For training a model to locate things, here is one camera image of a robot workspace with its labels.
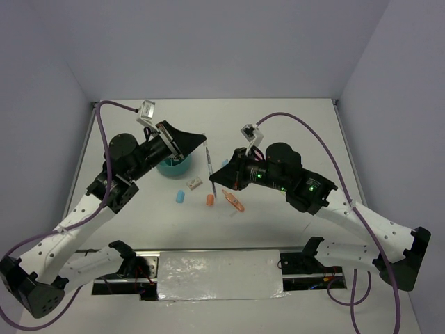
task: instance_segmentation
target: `purple cable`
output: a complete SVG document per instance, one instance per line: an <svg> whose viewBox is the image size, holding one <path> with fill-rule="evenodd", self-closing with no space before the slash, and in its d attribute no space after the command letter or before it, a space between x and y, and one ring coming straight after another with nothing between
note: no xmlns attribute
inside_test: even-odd
<svg viewBox="0 0 445 334"><path fill-rule="evenodd" d="M104 124L102 123L102 119L100 117L100 108L104 104L112 104L113 106L118 106L120 108L123 108L123 109L126 109L126 110L130 110L130 111L133 111L135 113L138 112L138 109L131 108L130 106L125 106L125 105L123 105L121 103L117 103L117 102L114 102L114 101L104 100L104 101L100 101L100 102L97 103L96 108L95 108L95 116L96 116L96 119L97 119L97 125L99 126L99 131L100 131L100 135L101 135L101 138L102 138L102 143L104 144L105 162L106 162L106 180L107 180L107 183L106 183L105 194L104 194L104 198L100 202L100 204L97 207L96 211L94 211L91 214L91 216L83 219L82 221L79 221L78 223L75 223L74 225L71 225L70 227L66 228L66 230L73 230L73 229L78 228L78 227L80 227L82 225L85 225L86 223L88 223L89 221L94 219L94 217L96 217L100 213L100 211L105 207L106 202L108 200L108 197L110 196L111 181L112 181L112 176L113 176L112 173L111 173L111 158L110 158L110 152L108 150L108 141L106 140ZM6 254L2 258L10 256L15 250L17 250L18 248L22 247L23 245L26 245L26 244L28 244L28 243L30 243L32 241L35 241L35 240L44 239L46 237L49 237L49 236L55 235L55 234L58 234L58 231L51 231L51 232L47 232L47 233L41 233L41 234L35 235L34 237L30 237L28 239L25 239L24 241L21 241L17 245L13 246L8 252L6 252ZM50 322L48 322L45 325L36 326L36 327L23 327L23 326L21 326L19 324L16 324L15 322L13 322L11 319L9 319L8 316L5 314L5 312L3 311L3 309L1 307L0 307L0 317L6 323L8 323L10 326L12 326L12 327L14 327L16 329L20 329L21 331L38 331L40 329L43 329L43 328L46 328L46 327L52 325L54 322L59 320L65 314L65 312L68 310L68 308L71 306L72 302L76 298L76 296L79 293L80 289L81 289L81 287L76 290L76 292L74 293L74 295L71 298L70 302L62 310L62 312L60 312L54 319L52 319Z"/></svg>
<svg viewBox="0 0 445 334"><path fill-rule="evenodd" d="M330 289L331 289L332 284L340 279L341 279L341 277L336 277L329 282L329 284L327 285L327 289L326 289L327 295L337 304L340 304L342 306L350 306L350 303L344 303L343 301L339 301L338 299L335 299L333 295L331 295ZM366 298L368 298L369 293L371 292L371 285L372 285L371 273L368 271L368 289L366 290L366 293L364 294L362 299L360 299L359 301L356 301L354 303L354 306L363 303L366 300Z"/></svg>
<svg viewBox="0 0 445 334"><path fill-rule="evenodd" d="M337 172L337 175L339 176L340 184L341 184L341 187L343 188L343 192L345 193L346 199L348 200L349 203L351 203L352 198L349 195L348 188L346 187L346 183L344 181L343 175L341 174L339 165L335 161L334 156L332 155L329 148L326 146L323 139L321 139L321 137L304 120L302 120L301 118L299 118L295 115L292 115L290 113L271 113L271 114L263 117L259 122L257 122L257 125L259 126L262 122L264 122L265 120L268 120L269 118L271 118L273 116L287 116L287 117L293 118L294 120L299 122L301 125L303 125L306 129L308 129L309 132L311 132L317 138L318 142L325 149L327 155L329 155L329 158L331 159L331 162L334 165L335 171ZM389 280L391 281L391 286L392 286L393 293L394 293L394 300L396 303L396 324L394 325L393 334L398 334L400 331L400 327L401 327L401 300L400 300L400 296L398 295L397 282L396 282L396 277L394 275L394 271L391 267L391 263L388 260L385 250L382 247L382 244L378 241L375 233L371 229L371 226L369 226L369 224L366 222L365 218L362 216L362 214L360 214L360 212L357 210L356 207L353 208L353 211L357 215L359 220L363 223L363 225L366 228L366 230L368 231L368 233L370 234L372 240L374 241L375 245L377 246L377 248L382 256L382 259L383 259L383 262L385 263L386 268L388 269ZM357 281L357 275L355 275L354 282L356 283L356 281ZM353 290L351 292L351 296L353 297L354 295L355 295L355 284L353 283ZM351 305L351 312L352 313L354 312L354 305ZM353 326L354 326L355 331L357 332L357 334L360 334L357 324L355 323L355 317L351 316L351 319L353 321Z"/></svg>

